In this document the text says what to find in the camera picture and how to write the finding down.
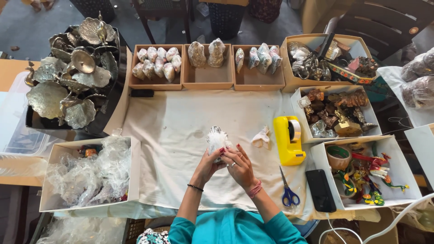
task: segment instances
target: wicker chair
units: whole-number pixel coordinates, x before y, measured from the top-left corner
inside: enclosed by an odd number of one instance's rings
[[[190,15],[191,21],[194,21],[193,0],[132,0],[132,2],[152,44],[156,43],[148,26],[148,18],[159,19],[163,17],[184,19],[187,43],[191,43],[188,15]]]
[[[384,60],[433,20],[434,5],[424,0],[356,0],[346,14],[329,21],[324,33],[359,36]]]

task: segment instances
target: woman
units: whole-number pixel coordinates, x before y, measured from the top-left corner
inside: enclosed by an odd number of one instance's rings
[[[306,243],[253,175],[252,164],[243,148],[205,151],[188,184],[170,231],[171,244],[186,243]],[[221,157],[223,162],[214,164]],[[259,214],[227,208],[197,216],[205,183],[215,171],[227,167],[230,175],[250,196]]]

